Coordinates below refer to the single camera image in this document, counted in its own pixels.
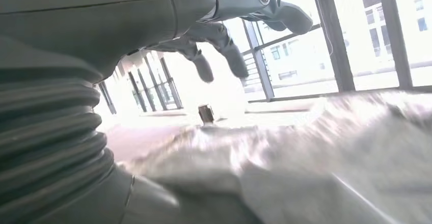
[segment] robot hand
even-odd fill
[[[197,42],[208,42],[228,61],[231,72],[238,78],[248,77],[243,55],[234,44],[227,28],[218,22],[196,23],[182,37],[147,47],[162,52],[179,52],[192,61],[200,78],[205,82],[214,80],[210,65],[197,47]]]
[[[197,22],[178,39],[149,46],[147,49],[181,53],[195,64],[203,81],[212,82],[214,77],[210,65],[197,47],[197,42],[208,42],[226,58],[236,77],[246,78],[248,71],[243,55],[234,44],[227,28],[214,21],[240,16],[247,21],[262,20],[276,31],[289,29],[299,35],[308,32],[312,27],[311,18],[301,8],[281,0],[217,1],[218,8],[210,20]]]

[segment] robotic arm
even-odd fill
[[[239,16],[299,34],[311,27],[280,0],[0,0],[2,223],[260,223],[233,197],[197,198],[123,172],[91,111],[92,84],[143,47],[181,50],[205,67],[195,43],[208,41],[246,76],[215,23]],[[214,201],[235,214],[215,212]]]

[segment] glass wall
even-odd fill
[[[413,85],[432,85],[432,0],[396,2]]]
[[[138,89],[136,91],[131,86],[131,92],[137,106],[144,112],[182,108],[174,81],[164,69],[164,62],[156,51],[147,52],[143,57],[143,63],[139,67],[134,65],[130,71],[133,80],[128,80],[135,82]],[[140,99],[143,100],[145,108],[142,108]]]
[[[356,90],[399,86],[381,0],[335,0]]]
[[[337,92],[322,29],[265,47],[275,97]]]
[[[413,87],[409,89],[432,85],[432,79],[428,78],[432,71],[432,48],[429,47],[432,41],[432,0],[396,0],[405,42],[405,46],[396,47],[396,52],[389,33],[398,38],[399,34],[393,34],[397,25],[392,25],[392,30],[388,28],[387,21],[395,20],[386,20],[382,0],[329,0],[321,3],[321,7],[326,5],[326,9],[334,9],[333,12],[337,13],[339,22],[336,25],[340,25],[340,29],[335,30],[328,29],[328,17],[319,14],[316,3],[320,0],[286,1],[302,7],[312,17],[312,31],[297,36],[289,30],[274,31],[262,21],[252,25],[245,24],[239,18],[224,21],[234,41],[244,52],[251,74],[243,81],[249,101],[338,92],[342,86],[336,82],[333,67],[339,69],[340,62],[349,63],[353,78],[351,80],[348,75],[343,79],[350,79],[357,91],[396,88],[399,77],[393,55],[401,53],[401,48],[406,49],[408,60],[398,57],[398,64],[408,63],[411,69]],[[323,30],[337,33],[329,35]],[[333,53],[335,48],[339,56]],[[346,50],[348,59],[340,57],[344,53],[340,50]],[[257,64],[265,69],[260,71]],[[398,67],[405,69],[402,72],[407,72],[403,65]],[[338,82],[350,81],[339,78]]]

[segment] floor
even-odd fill
[[[301,124],[310,119],[308,112],[245,114],[216,122],[222,127],[278,126]],[[115,160],[124,161],[146,155],[179,134],[185,127],[200,125],[192,116],[144,116],[112,118],[98,130],[107,135],[107,146],[114,152]]]

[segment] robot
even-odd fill
[[[210,42],[238,77],[247,71],[218,21],[263,20],[303,34],[312,21],[281,0],[0,0],[0,219],[2,223],[260,223],[119,169],[95,131],[92,88],[132,50],[178,51],[201,77],[196,47]]]

